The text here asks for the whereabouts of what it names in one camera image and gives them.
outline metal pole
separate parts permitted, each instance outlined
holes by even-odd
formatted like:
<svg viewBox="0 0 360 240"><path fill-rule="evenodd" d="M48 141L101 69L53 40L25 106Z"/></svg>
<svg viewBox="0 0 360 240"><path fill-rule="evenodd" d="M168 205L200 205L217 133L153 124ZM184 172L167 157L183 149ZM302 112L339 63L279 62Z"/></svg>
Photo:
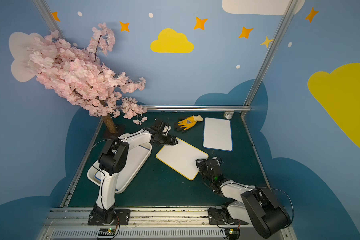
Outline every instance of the metal pole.
<svg viewBox="0 0 360 240"><path fill-rule="evenodd" d="M45 23L47 24L49 30L51 32L55 31L55 30L58 30L60 38L65 39L64 35L61 32L61 29L60 29L58 23L53 18L52 14L51 14L51 10L49 9L48 4L45 2L45 0L33 0L33 3L36 5L37 9L39 10L39 13L43 17L43 19L44 19Z"/></svg>
<svg viewBox="0 0 360 240"><path fill-rule="evenodd" d="M283 18L281 19L278 29L276 30L276 33L273 37L272 44L269 47L267 54L265 55L263 63L261 64L259 73L257 74L257 76L252 84L252 87L248 93L248 96L245 99L245 102L244 102L245 106L251 105L254 95L256 94L257 90L259 89L259 86L267 72L267 69L268 69L269 65L271 64L273 57L280 45L280 42L283 39L283 36L284 36L285 32L287 31L287 28L292 20L292 17L294 15L294 10L295 10L295 7L296 7L298 1L299 0L290 0L289 1L288 7L283 15ZM245 115L245 112L243 111L241 113L241 117L243 118L244 115Z"/></svg>

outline white tray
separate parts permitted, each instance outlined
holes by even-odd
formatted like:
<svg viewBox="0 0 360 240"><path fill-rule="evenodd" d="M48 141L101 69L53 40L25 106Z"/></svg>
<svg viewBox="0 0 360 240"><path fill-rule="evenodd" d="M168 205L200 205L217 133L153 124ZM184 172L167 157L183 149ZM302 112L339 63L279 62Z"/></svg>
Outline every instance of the white tray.
<svg viewBox="0 0 360 240"><path fill-rule="evenodd" d="M144 162L151 155L151 151L152 151L152 145L149 142L147 142L141 144L140 146L135 147L134 149L131 149L128 152L127 162L125 164L125 167L123 168L123 170L121 170L117 178L115 193L122 193L127 188L129 183L132 181L132 179L138 173L140 168L143 166ZM98 161L96 161L93 164L93 166L96 168L99 168L99 165L100 164ZM96 185L100 186L101 173L98 172L93 166L89 168L87 172L87 177Z"/></svg>

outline work glove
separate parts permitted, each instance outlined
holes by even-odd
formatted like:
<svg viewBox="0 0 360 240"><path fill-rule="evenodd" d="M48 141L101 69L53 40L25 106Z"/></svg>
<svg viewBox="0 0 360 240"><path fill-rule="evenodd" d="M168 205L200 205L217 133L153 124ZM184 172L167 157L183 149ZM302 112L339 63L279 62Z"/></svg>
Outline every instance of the work glove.
<svg viewBox="0 0 360 240"><path fill-rule="evenodd" d="M186 119L180 119L180 120L181 121L175 123L176 131L185 132L191 127L193 127L196 124L196 122L201 122L204 119L200 115L198 115L198 116L190 116L187 117Z"/></svg>

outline pink blossom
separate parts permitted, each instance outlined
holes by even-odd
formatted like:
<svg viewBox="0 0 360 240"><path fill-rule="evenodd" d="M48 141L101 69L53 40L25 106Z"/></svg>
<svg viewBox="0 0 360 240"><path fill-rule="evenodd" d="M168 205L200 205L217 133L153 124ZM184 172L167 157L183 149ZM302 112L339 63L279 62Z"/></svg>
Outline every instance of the pink blossom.
<svg viewBox="0 0 360 240"><path fill-rule="evenodd" d="M134 122L140 124L147 119L142 115L147 109L138 105L135 98L122 98L121 93L114 90L115 87L123 93L143 90L146 81L144 78L140 78L139 82L132 81L125 72L118 75L104 63L99 64L100 49L107 54L115 44L114 32L105 23L100 23L99 27L101 30L92 28L94 34L86 49L71 47L69 42L58 38L58 31L45 36L43 41L35 37L29 48L32 51L29 66L37 75L36 80L45 88L54 89L69 103L88 110L91 116L111 114L114 118L118 117L120 111L116 109L116 102L121 99L124 117L131 119L138 116L141 120Z"/></svg>

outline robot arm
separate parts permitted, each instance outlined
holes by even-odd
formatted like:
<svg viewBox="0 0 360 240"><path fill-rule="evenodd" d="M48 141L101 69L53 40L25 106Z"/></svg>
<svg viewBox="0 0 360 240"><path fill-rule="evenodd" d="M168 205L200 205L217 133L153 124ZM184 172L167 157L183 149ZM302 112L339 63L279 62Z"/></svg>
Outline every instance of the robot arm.
<svg viewBox="0 0 360 240"><path fill-rule="evenodd" d="M196 160L203 180L209 183L208 187L218 195L235 200L222 205L221 218L225 223L237 223L237 219L252 223L263 238L269 238L291 223L287 211L270 189L226 179L221 174L220 164L221 159L217 156Z"/></svg>
<svg viewBox="0 0 360 240"><path fill-rule="evenodd" d="M88 225L113 224L117 178L125 167L128 152L147 142L158 145L176 145L176 137L168 135L170 129L171 127L167 123L156 120L151 128L141 129L133 134L106 141L97 160L102 176L99 196L90 214Z"/></svg>

